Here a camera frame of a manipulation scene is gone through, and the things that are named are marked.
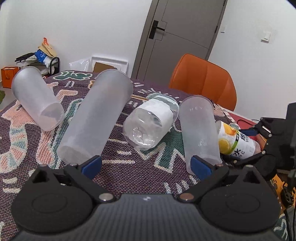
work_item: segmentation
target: gray ribbed surface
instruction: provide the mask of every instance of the gray ribbed surface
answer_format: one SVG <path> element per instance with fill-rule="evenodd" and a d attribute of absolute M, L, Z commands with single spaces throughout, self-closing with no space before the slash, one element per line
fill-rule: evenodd
<path fill-rule="evenodd" d="M 203 220 L 194 205 L 179 203 L 169 194 L 123 194 L 115 203 L 100 205 L 86 223 L 73 231 L 49 237 L 21 232 L 13 240 L 273 241 L 280 239 L 271 231 L 252 236 L 237 236 L 222 232 Z"/>

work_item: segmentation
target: green stripe on label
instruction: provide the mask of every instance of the green stripe on label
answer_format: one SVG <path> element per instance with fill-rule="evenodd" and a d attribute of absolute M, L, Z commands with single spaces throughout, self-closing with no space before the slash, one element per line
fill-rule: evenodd
<path fill-rule="evenodd" d="M 233 146 L 231 147 L 230 151 L 228 153 L 226 153 L 226 155 L 230 155 L 234 151 L 234 149 L 236 148 L 237 143 L 239 142 L 239 132 L 236 130 L 236 133 L 237 133 L 237 136 L 235 138 L 235 142 L 234 142 Z"/>

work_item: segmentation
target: green plant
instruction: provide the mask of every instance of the green plant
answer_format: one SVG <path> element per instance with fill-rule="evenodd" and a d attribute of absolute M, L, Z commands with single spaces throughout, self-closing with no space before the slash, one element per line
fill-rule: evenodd
<path fill-rule="evenodd" d="M 2 103 L 4 97 L 5 97 L 5 92 L 4 91 L 0 91 L 0 104 Z"/>

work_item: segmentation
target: translucent cup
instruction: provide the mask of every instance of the translucent cup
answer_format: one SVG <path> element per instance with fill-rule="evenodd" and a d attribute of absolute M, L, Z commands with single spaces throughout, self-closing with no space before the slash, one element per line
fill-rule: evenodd
<path fill-rule="evenodd" d="M 56 128 L 64 119 L 64 108 L 33 67 L 21 69 L 13 78 L 12 92 L 37 125 L 44 131 Z"/>
<path fill-rule="evenodd" d="M 58 156 L 66 163 L 82 164 L 101 155 L 132 93 L 133 84 L 123 72 L 101 72 L 72 118 L 58 147 Z"/>
<path fill-rule="evenodd" d="M 190 160 L 194 155 L 212 165 L 222 163 L 213 110 L 211 101 L 203 96 L 188 97 L 180 104 L 185 162 L 190 174 L 194 175 L 190 168 Z"/>

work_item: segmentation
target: chair backrest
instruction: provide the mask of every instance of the chair backrest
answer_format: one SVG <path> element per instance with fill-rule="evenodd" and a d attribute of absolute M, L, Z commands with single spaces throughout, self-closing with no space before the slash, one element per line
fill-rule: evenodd
<path fill-rule="evenodd" d="M 169 88 L 203 95 L 232 111 L 237 103 L 237 94 L 230 74 L 225 69 L 191 54 L 185 54 L 179 60 Z"/>

